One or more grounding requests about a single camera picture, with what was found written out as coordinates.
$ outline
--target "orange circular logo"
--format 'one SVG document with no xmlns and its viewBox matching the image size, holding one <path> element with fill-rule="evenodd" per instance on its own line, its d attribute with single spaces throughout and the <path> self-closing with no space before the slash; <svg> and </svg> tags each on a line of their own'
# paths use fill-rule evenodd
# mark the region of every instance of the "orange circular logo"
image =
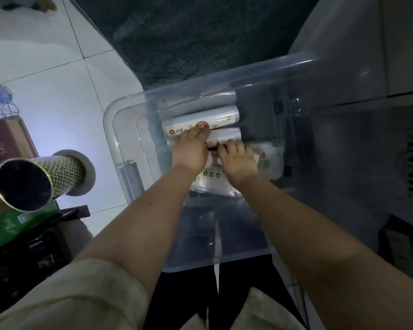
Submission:
<svg viewBox="0 0 413 330">
<path fill-rule="evenodd" d="M 209 125 L 206 121 L 200 121 L 196 124 L 197 128 L 209 128 Z"/>
</svg>

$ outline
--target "brown cardboard box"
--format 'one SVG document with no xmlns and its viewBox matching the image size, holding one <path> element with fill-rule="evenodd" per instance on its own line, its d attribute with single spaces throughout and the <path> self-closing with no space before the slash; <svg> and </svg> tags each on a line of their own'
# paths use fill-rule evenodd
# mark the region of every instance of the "brown cardboard box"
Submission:
<svg viewBox="0 0 413 330">
<path fill-rule="evenodd" d="M 20 118 L 0 120 L 0 163 L 14 157 L 38 157 L 25 123 Z M 0 200 L 0 214 L 11 210 Z"/>
</svg>

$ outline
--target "dark green rug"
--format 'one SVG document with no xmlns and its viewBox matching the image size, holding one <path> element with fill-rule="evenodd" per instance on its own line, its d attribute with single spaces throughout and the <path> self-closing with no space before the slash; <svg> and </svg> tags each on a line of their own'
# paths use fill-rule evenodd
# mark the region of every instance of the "dark green rug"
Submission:
<svg viewBox="0 0 413 330">
<path fill-rule="evenodd" d="M 72 0 L 144 89 L 288 53 L 318 0 Z"/>
</svg>

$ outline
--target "person's left hand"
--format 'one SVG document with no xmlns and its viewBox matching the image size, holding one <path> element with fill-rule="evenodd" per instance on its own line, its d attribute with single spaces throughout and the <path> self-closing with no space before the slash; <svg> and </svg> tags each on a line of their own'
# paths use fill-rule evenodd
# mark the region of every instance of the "person's left hand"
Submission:
<svg viewBox="0 0 413 330">
<path fill-rule="evenodd" d="M 207 164 L 208 149 L 205 144 L 209 132 L 197 127 L 183 131 L 181 139 L 173 146 L 173 167 L 187 168 L 193 178 L 200 174 Z"/>
</svg>

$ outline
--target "gold patterned tube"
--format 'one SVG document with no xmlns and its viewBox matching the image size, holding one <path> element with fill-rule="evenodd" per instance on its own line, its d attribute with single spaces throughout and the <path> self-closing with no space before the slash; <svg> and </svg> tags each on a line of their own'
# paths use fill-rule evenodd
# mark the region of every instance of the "gold patterned tube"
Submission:
<svg viewBox="0 0 413 330">
<path fill-rule="evenodd" d="M 12 158 L 0 164 L 0 198 L 17 211 L 38 211 L 81 185 L 85 175 L 73 156 Z"/>
</svg>

